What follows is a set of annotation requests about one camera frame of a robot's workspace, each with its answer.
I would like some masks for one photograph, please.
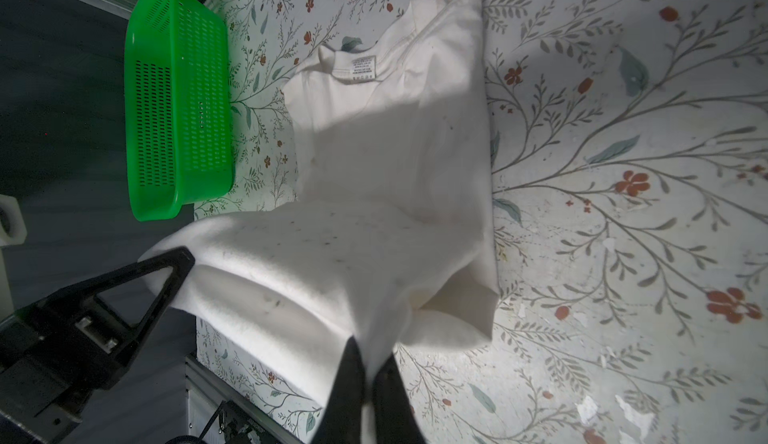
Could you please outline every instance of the green plastic basket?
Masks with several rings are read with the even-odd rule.
[[[125,39],[130,208],[171,219],[234,180],[226,26],[197,0],[139,0]]]

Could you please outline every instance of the torn white patch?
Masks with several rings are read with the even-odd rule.
[[[582,326],[587,327],[587,315],[585,313],[571,314]]]
[[[619,444],[638,444],[638,441],[634,440],[634,438],[626,432],[619,430]]]
[[[584,396],[581,404],[576,404],[576,410],[581,418],[581,424],[587,426],[590,420],[598,414],[598,404],[591,396]]]
[[[642,442],[648,437],[648,431],[650,430],[650,424],[654,421],[656,414],[652,412],[648,414],[641,414],[634,410],[632,406],[627,404],[619,394],[616,395],[616,402],[619,403],[619,407],[624,411],[624,417],[640,428],[640,441]]]
[[[615,238],[603,239],[603,247],[608,249],[608,252],[614,252],[614,250],[616,249],[616,239]]]

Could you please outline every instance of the stained white fabric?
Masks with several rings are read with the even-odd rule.
[[[283,88],[299,202],[198,220],[150,249],[195,256],[172,305],[321,404],[349,336],[369,377],[398,342],[487,343],[498,283],[481,59],[481,0],[412,0],[367,51],[320,46]]]

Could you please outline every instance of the floral tablecloth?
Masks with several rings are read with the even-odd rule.
[[[280,92],[408,0],[210,0],[230,32],[236,183],[295,192]],[[430,442],[768,442],[766,0],[485,0],[493,343],[398,347]],[[198,321],[197,356],[308,442],[320,406]]]

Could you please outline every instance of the care label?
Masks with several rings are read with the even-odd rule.
[[[352,61],[352,80],[370,81],[376,78],[376,56],[368,55]]]

